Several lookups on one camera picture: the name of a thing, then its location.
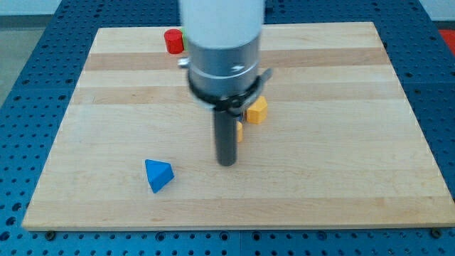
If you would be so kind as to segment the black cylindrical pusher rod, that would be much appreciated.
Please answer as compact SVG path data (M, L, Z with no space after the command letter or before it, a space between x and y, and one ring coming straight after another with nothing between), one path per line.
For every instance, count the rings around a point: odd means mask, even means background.
M213 113L217 161L232 166L237 160L237 120L226 110Z

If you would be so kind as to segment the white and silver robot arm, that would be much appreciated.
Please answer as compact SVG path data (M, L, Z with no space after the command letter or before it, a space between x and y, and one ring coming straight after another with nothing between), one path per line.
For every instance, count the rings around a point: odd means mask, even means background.
M217 161L237 160L237 118L260 96L270 70L258 73L263 0L180 0L187 70L195 98L213 112Z

